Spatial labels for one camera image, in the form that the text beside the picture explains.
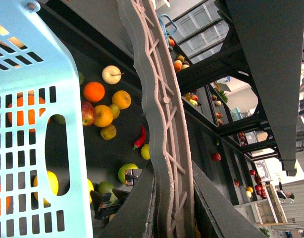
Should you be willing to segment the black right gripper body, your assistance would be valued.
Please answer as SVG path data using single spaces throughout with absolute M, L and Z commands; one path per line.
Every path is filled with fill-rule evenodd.
M 143 171 L 138 168 L 120 170 L 124 177 L 123 184 L 126 187 L 133 187 Z M 109 221 L 110 217 L 114 216 L 121 208 L 129 194 L 130 192 L 114 188 L 107 182 L 100 182 L 97 190 L 90 190 L 94 219 Z

